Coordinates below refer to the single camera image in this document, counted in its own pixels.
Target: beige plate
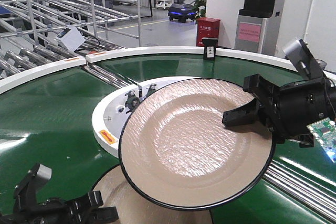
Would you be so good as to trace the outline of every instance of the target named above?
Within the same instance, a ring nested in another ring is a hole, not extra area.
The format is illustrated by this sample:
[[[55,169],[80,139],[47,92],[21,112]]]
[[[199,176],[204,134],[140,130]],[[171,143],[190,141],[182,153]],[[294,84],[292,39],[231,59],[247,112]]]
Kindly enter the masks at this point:
[[[127,180],[144,197],[177,209],[203,209],[246,192],[274,152],[260,123],[224,128],[223,112],[252,100],[217,79],[166,86],[131,114],[119,143]]]
[[[104,207],[117,208],[120,224],[212,224],[209,210],[190,212],[160,207],[141,197],[126,181],[120,166],[106,173],[93,190],[101,192]]]

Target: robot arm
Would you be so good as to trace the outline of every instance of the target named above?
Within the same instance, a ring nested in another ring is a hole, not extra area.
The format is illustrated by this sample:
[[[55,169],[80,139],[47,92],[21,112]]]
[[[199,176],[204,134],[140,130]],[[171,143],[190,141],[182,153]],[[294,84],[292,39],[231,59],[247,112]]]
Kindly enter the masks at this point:
[[[50,180],[51,169],[36,164],[15,187],[15,204],[12,215],[1,216],[1,224],[100,224],[118,220],[115,207],[103,205],[100,191],[90,191],[72,200],[51,198],[43,204],[36,201],[36,193]]]
[[[307,125],[326,117],[335,119],[336,87],[303,40],[295,40],[284,51],[304,81],[279,87],[259,74],[246,77],[243,90],[255,99],[225,111],[223,124],[231,127],[260,121],[272,132],[276,143],[291,139],[301,147],[312,147],[313,137]]]

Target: red fire extinguisher box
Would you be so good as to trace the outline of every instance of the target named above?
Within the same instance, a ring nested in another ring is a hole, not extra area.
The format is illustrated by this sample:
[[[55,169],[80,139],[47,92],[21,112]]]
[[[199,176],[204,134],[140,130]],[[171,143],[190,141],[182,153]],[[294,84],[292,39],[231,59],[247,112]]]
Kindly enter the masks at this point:
[[[196,46],[203,47],[202,38],[217,38],[219,35],[220,19],[199,18],[197,19],[197,39]]]

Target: green circuit board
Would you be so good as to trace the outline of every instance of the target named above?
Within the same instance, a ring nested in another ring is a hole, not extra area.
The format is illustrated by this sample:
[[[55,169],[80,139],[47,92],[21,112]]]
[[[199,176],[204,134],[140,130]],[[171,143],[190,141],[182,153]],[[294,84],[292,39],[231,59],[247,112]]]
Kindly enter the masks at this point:
[[[319,142],[331,161],[336,163],[336,126],[330,118],[307,125],[307,128]]]

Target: green conveyor belt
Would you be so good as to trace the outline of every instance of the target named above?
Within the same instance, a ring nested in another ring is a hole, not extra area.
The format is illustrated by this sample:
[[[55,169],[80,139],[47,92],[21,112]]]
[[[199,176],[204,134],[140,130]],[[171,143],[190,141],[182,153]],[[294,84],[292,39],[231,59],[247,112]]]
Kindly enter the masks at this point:
[[[245,76],[254,73],[261,73],[278,85],[301,79],[294,72],[269,65],[221,57],[215,62],[204,62],[198,55],[136,56],[98,65],[135,81],[197,76],[241,85]],[[1,213],[11,212],[14,186],[36,162],[53,171],[51,181],[38,194],[39,201],[55,196],[63,199],[79,197],[107,169],[119,162],[96,142],[91,126],[95,106],[114,90],[81,69],[73,68],[41,77],[0,95],[0,140],[24,140],[16,146],[0,149]],[[295,164],[301,164],[336,181],[336,166],[327,162],[319,147],[299,149],[297,144],[287,142],[276,148],[275,160],[283,162],[284,157],[292,161],[294,170],[300,171]],[[309,173],[305,175],[314,179]],[[330,187],[326,180],[319,182]],[[212,213],[215,224],[327,223],[264,180],[242,197],[213,209]]]

